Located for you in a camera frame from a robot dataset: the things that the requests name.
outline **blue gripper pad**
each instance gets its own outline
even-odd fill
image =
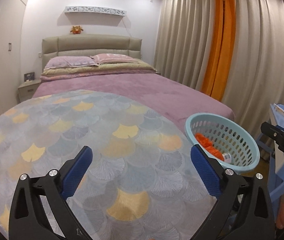
[[[222,194],[220,178],[196,146],[191,149],[191,160],[209,194],[218,199]]]
[[[84,174],[91,165],[93,160],[93,153],[91,148],[87,147],[85,149],[82,149],[82,151],[79,152],[74,160],[74,164],[69,169],[69,172],[64,176],[64,179],[62,181],[61,196],[64,200],[74,195]]]

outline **white wall shelf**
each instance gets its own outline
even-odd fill
[[[95,7],[95,6],[67,6],[65,7],[64,13],[85,13],[85,12],[93,12],[93,13],[105,13],[105,14],[113,14],[119,16],[126,16],[127,11],[105,8],[105,7]]]

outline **floor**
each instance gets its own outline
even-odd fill
[[[261,173],[263,175],[263,178],[267,182],[268,177],[269,177],[269,162],[267,162],[264,159],[260,158],[260,162],[259,162],[258,166],[253,171],[245,173],[245,174],[242,174],[242,175],[243,176],[247,176],[247,177],[252,177],[256,173]]]

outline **laundry basket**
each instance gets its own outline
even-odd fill
[[[194,134],[201,133],[213,142],[221,153],[230,153],[233,164],[225,163],[204,149],[210,158],[215,158],[224,169],[232,169],[237,174],[252,171],[259,163],[260,152],[255,140],[242,127],[217,114],[198,113],[191,115],[185,123],[185,132],[189,141],[199,142]]]

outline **beige upholstered headboard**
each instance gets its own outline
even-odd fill
[[[100,53],[124,54],[141,59],[142,40],[137,38],[103,35],[77,34],[50,37],[42,41],[43,68],[57,56],[94,56]]]

